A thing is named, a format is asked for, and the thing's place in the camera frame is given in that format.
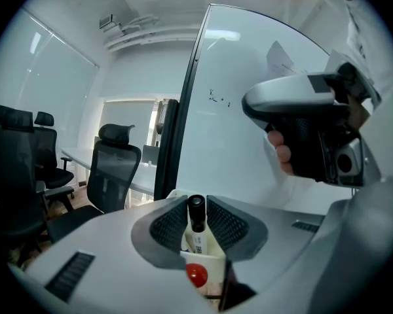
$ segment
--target office chair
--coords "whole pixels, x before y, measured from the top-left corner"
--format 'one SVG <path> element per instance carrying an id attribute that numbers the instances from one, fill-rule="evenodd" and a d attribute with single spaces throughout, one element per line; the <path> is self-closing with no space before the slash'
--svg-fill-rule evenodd
<path id="1" fill-rule="evenodd" d="M 64 186 L 74 178 L 74 174 L 66 170 L 67 162 L 71 162 L 72 159 L 68 157 L 61 157 L 64 161 L 64 168 L 57 168 L 55 150 L 57 131 L 43 127 L 52 127 L 54 125 L 54 117 L 51 114 L 38 112 L 35 124 L 41 126 L 34 128 L 35 135 L 38 138 L 36 177 L 38 180 L 44 181 L 48 189 L 60 188 L 58 191 L 54 191 L 52 199 L 48 196 L 48 194 L 45 195 L 47 199 L 50 199 L 50 203 L 54 200 L 61 201 L 68 211 L 72 211 L 73 207 L 71 206 L 67 195 L 71 194 L 71 197 L 74 198 L 74 189 L 69 186 Z"/>
<path id="2" fill-rule="evenodd" d="M 9 245 L 26 242 L 18 265 L 46 229 L 41 198 L 44 182 L 35 180 L 37 138 L 31 112 L 0 107 L 0 231 Z"/>
<path id="3" fill-rule="evenodd" d="M 125 208 L 126 194 L 141 160 L 141 150 L 129 145 L 130 129 L 116 124 L 100 128 L 101 140 L 94 145 L 87 184 L 87 197 L 96 208 L 87 205 L 48 222 L 53 243 L 94 217 Z"/>

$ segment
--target chair armrest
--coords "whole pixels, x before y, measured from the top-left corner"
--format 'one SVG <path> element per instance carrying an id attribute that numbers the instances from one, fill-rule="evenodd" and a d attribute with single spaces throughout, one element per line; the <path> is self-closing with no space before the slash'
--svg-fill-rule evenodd
<path id="1" fill-rule="evenodd" d="M 36 186 L 36 194 L 44 194 L 45 193 L 45 183 L 43 181 L 37 181 L 37 186 Z"/>
<path id="2" fill-rule="evenodd" d="M 72 162 L 73 160 L 69 157 L 61 157 L 61 159 L 64 161 L 64 170 L 67 169 L 67 162 Z"/>

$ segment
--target person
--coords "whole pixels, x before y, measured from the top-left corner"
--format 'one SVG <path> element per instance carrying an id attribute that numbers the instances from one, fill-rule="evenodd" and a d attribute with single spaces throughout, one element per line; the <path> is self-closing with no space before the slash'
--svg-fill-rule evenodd
<path id="1" fill-rule="evenodd" d="M 393 42 L 390 33 L 366 0 L 345 0 L 345 3 L 349 16 L 347 45 L 351 58 L 384 101 L 385 95 L 393 90 Z M 354 98 L 348 97 L 348 102 L 351 106 L 348 124 L 359 129 L 369 114 Z M 282 171 L 292 175 L 291 150 L 285 145 L 283 135 L 272 130 L 268 133 L 268 140 L 276 149 Z"/>

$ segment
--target table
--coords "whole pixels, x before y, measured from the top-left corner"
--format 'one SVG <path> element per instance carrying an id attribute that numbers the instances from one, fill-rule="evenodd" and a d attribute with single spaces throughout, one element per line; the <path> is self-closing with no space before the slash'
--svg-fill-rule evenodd
<path id="1" fill-rule="evenodd" d="M 93 149 L 85 148 L 62 148 L 62 153 L 70 157 L 74 162 L 90 170 L 92 165 Z M 147 163 L 138 164 L 137 172 L 132 179 L 130 188 L 132 190 L 154 195 L 157 166 Z"/>

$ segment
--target finger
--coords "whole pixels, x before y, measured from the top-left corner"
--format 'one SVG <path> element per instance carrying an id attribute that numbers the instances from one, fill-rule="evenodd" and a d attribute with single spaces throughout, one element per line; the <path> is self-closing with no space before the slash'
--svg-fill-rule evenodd
<path id="1" fill-rule="evenodd" d="M 268 141 L 274 147 L 278 147 L 284 144 L 284 136 L 279 131 L 272 130 L 268 133 Z"/>
<path id="2" fill-rule="evenodd" d="M 364 122 L 369 118 L 369 113 L 367 109 L 361 105 L 361 103 L 348 95 L 348 104 L 351 107 L 351 114 L 348 117 L 348 124 L 351 128 L 359 130 Z"/>
<path id="3" fill-rule="evenodd" d="M 281 163 L 287 163 L 291 158 L 291 150 L 286 145 L 279 145 L 276 148 L 276 155 Z"/>
<path id="4" fill-rule="evenodd" d="M 291 163 L 280 163 L 281 170 L 287 173 L 288 175 L 293 175 L 294 170 Z"/>

